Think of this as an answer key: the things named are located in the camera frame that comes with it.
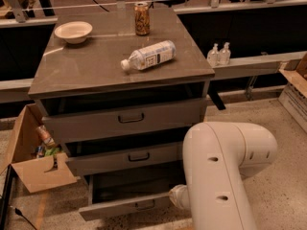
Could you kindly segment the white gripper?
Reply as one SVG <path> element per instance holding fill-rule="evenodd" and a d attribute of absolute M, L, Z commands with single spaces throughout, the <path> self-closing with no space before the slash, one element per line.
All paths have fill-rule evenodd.
<path fill-rule="evenodd" d="M 190 209 L 190 200 L 188 189 L 186 185 L 179 184 L 169 191 L 169 198 L 171 202 L 181 210 Z"/>

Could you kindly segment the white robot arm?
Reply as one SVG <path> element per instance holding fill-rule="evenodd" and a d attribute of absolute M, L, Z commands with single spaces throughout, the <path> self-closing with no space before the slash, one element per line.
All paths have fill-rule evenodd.
<path fill-rule="evenodd" d="M 257 230 L 243 180 L 272 164 L 277 142 L 250 123 L 203 122 L 186 133 L 182 147 L 186 183 L 169 192 L 191 211 L 194 230 Z"/>

